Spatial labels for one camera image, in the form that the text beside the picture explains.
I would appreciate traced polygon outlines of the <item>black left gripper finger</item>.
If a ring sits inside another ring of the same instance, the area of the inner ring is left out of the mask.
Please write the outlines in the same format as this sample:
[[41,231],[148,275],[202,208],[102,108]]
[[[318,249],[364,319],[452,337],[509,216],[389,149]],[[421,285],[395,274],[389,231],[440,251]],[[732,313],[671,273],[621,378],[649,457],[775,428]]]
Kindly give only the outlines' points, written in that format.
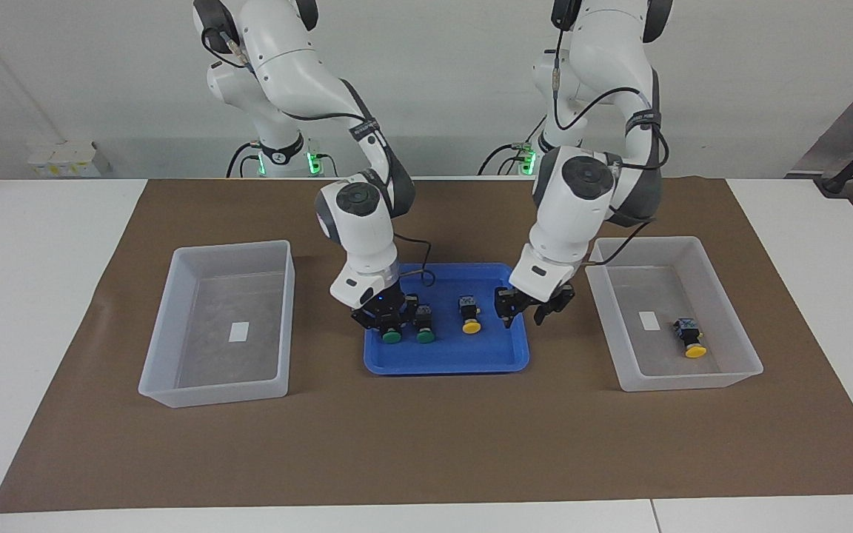
[[556,290],[548,301],[542,301],[535,310],[535,324],[541,325],[549,314],[562,312],[573,299],[573,290]]
[[512,322],[519,314],[519,292],[515,288],[495,288],[495,313],[505,328],[512,327]]

